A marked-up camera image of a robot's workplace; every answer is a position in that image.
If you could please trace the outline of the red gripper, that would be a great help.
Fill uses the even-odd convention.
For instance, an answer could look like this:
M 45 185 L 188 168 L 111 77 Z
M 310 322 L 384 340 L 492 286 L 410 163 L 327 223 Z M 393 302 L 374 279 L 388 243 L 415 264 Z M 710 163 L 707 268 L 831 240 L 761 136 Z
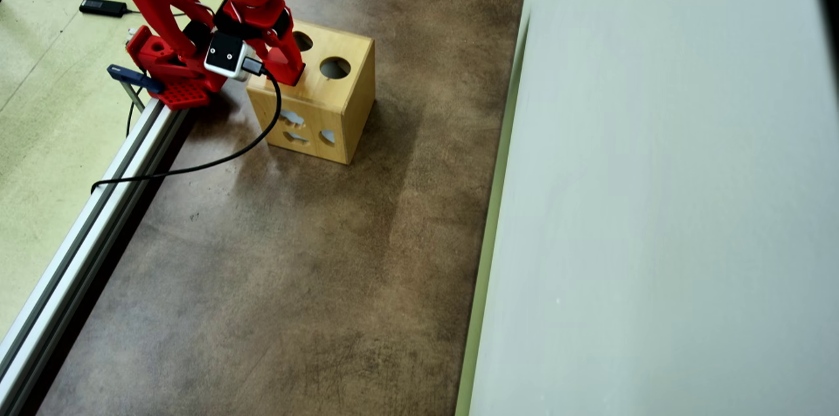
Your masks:
M 269 0 L 260 7 L 223 0 L 213 24 L 214 35 L 258 39 L 258 57 L 279 84 L 296 86 L 302 78 L 305 63 L 292 36 L 292 15 L 284 0 Z

